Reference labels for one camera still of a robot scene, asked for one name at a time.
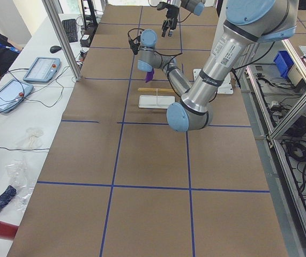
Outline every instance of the gray metal post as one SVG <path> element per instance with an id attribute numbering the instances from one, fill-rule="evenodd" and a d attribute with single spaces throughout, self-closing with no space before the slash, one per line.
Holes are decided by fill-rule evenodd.
<path id="1" fill-rule="evenodd" d="M 60 18 L 58 16 L 58 12 L 56 10 L 56 6 L 54 4 L 53 0 L 42 0 L 44 7 L 46 8 L 48 17 L 51 21 L 51 24 L 55 30 L 56 36 L 61 44 L 61 47 L 63 49 L 63 52 L 65 53 L 67 62 L 73 72 L 74 77 L 76 78 L 76 81 L 79 81 L 81 78 L 80 69 L 77 65 L 77 62 L 75 60 L 73 51 L 71 49 L 71 46 L 69 45 L 66 33 L 62 27 L 62 23 L 60 21 Z"/>

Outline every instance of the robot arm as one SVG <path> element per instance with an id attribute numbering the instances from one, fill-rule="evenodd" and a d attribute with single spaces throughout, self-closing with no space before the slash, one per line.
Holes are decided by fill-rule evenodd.
<path id="1" fill-rule="evenodd" d="M 224 33 L 193 86 L 175 64 L 154 52 L 150 32 L 143 31 L 139 69 L 150 65 L 163 69 L 181 99 L 167 110 L 168 124 L 176 131 L 197 130 L 212 120 L 209 100 L 245 48 L 255 42 L 278 41 L 295 33 L 298 0 L 228 0 Z"/>
<path id="2" fill-rule="evenodd" d="M 168 36 L 173 35 L 173 31 L 175 30 L 178 22 L 180 7 L 185 8 L 191 13 L 199 16 L 204 9 L 204 3 L 201 0 L 167 0 L 166 2 L 160 2 L 156 6 L 156 9 L 158 11 L 165 8 L 167 9 L 167 20 L 164 20 L 162 24 L 162 37 L 166 36 L 167 30 L 169 30 Z"/>

